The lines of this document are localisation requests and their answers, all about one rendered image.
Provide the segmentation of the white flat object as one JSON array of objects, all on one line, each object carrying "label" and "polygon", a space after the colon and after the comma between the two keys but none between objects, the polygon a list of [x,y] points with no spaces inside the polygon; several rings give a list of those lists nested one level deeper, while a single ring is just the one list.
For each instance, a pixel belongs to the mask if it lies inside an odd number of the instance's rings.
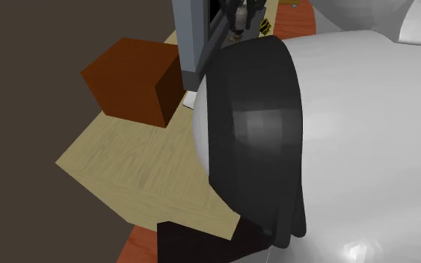
[{"label": "white flat object", "polygon": [[185,94],[185,97],[182,101],[182,104],[187,107],[190,108],[191,110],[194,109],[194,102],[195,102],[195,98],[196,98],[197,93],[194,91],[187,91]]}]

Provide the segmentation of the light wooden table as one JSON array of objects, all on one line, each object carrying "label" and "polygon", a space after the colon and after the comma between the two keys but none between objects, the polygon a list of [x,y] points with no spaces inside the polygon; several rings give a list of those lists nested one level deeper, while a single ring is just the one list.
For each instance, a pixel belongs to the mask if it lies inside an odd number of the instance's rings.
[{"label": "light wooden table", "polygon": [[165,128],[101,111],[57,163],[129,223],[173,221],[231,239],[239,216],[208,183],[184,97]]}]

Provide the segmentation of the brown box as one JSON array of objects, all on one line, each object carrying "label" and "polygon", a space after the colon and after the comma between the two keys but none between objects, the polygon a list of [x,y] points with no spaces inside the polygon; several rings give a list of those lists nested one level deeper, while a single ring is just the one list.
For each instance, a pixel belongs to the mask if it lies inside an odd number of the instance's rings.
[{"label": "brown box", "polygon": [[178,46],[123,37],[81,71],[103,113],[167,127],[185,90]]}]

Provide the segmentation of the dark robot stand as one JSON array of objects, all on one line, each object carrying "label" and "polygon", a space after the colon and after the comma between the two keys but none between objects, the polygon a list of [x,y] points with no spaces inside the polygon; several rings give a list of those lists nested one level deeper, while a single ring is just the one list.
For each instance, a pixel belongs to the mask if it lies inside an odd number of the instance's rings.
[{"label": "dark robot stand", "polygon": [[272,237],[243,217],[230,240],[178,223],[157,224],[158,263],[231,263],[272,245]]}]

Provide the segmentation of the beige bottle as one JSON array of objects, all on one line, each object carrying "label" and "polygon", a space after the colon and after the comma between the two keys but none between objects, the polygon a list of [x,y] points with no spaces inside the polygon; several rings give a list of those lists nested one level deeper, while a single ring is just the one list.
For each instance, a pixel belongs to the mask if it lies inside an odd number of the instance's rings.
[{"label": "beige bottle", "polygon": [[245,5],[238,7],[235,15],[235,22],[233,23],[234,29],[230,30],[227,36],[229,41],[239,41],[242,38],[244,29],[246,28],[248,17],[248,9]]}]

